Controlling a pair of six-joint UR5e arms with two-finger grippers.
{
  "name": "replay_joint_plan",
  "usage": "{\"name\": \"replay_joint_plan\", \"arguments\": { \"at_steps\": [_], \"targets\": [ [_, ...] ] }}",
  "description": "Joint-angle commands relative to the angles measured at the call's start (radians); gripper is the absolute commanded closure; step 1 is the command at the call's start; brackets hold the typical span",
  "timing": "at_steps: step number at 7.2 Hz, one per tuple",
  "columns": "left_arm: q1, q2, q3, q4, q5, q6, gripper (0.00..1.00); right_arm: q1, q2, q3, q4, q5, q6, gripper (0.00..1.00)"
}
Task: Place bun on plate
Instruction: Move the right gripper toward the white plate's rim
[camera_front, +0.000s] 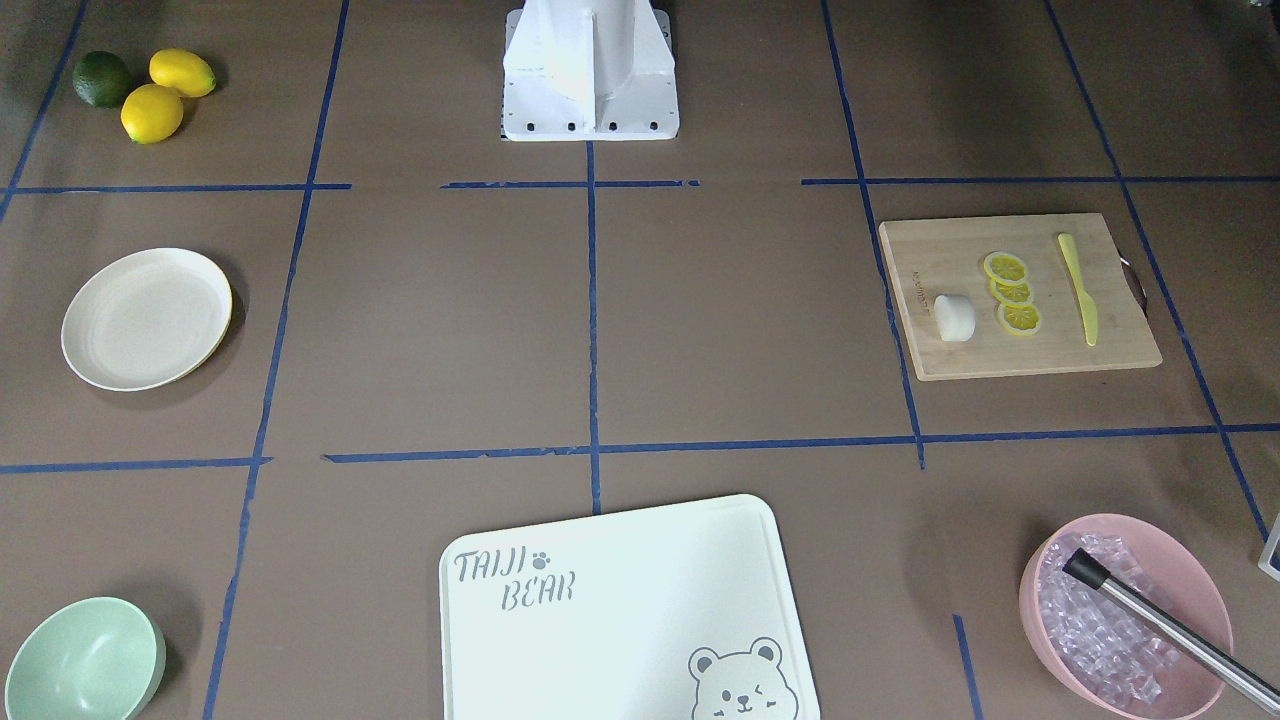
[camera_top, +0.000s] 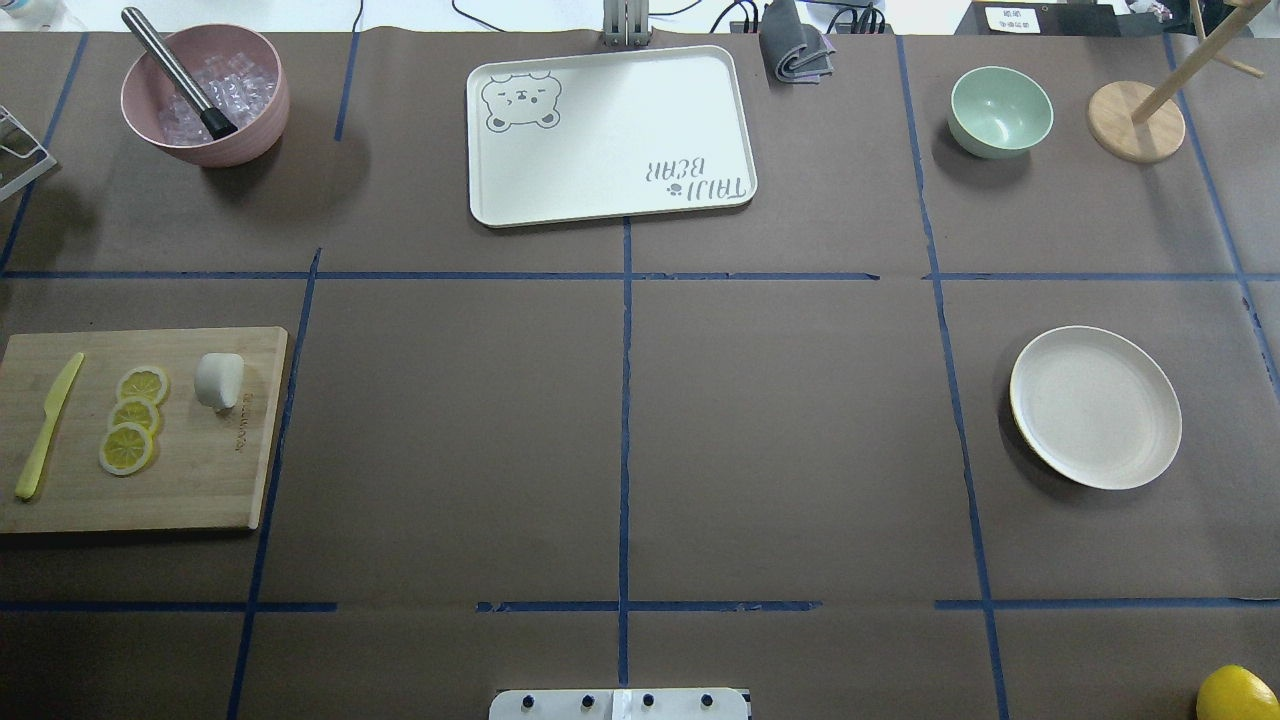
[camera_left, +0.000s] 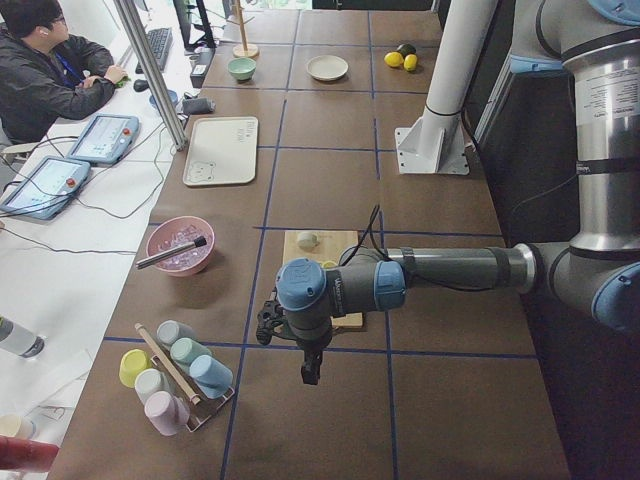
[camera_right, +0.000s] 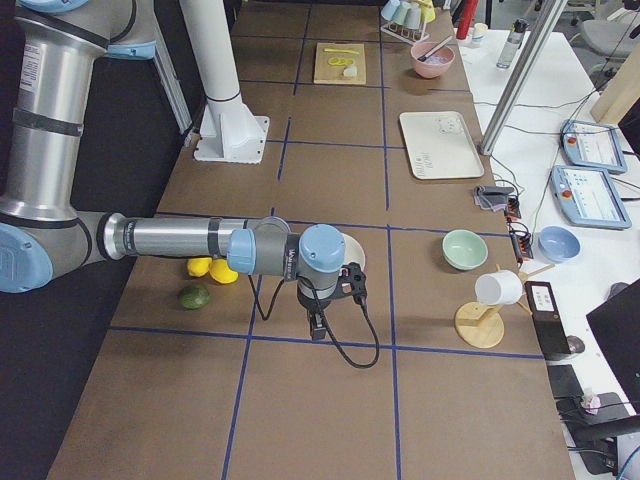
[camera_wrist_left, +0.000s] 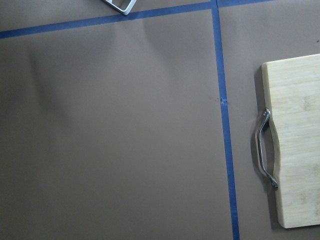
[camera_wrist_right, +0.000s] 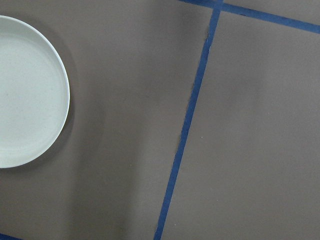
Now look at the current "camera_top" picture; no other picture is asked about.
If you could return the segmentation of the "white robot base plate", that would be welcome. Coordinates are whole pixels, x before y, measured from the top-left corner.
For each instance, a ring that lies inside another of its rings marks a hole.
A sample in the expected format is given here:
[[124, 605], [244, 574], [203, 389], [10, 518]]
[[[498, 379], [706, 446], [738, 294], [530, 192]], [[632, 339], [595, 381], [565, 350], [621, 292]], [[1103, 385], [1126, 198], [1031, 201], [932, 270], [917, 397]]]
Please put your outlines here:
[[750, 719], [746, 691], [728, 687], [512, 689], [489, 719]]

